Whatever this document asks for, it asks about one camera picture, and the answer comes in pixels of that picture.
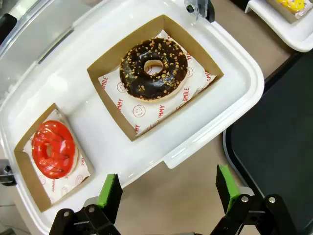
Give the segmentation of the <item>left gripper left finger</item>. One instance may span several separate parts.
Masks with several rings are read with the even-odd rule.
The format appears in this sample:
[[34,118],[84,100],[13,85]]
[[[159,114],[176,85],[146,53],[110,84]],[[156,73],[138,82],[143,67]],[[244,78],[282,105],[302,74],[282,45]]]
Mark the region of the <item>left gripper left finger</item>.
[[51,235],[119,235],[115,227],[122,187],[117,174],[109,174],[97,202],[79,211],[61,209],[57,212]]

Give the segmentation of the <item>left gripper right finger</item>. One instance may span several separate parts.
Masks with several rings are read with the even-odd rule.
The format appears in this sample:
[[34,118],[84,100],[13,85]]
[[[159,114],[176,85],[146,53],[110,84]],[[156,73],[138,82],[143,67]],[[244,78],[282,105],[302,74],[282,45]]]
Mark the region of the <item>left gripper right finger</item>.
[[261,235],[296,235],[297,230],[282,197],[258,197],[249,187],[238,187],[227,165],[217,165],[216,188],[224,209],[212,235],[238,235],[245,225]]

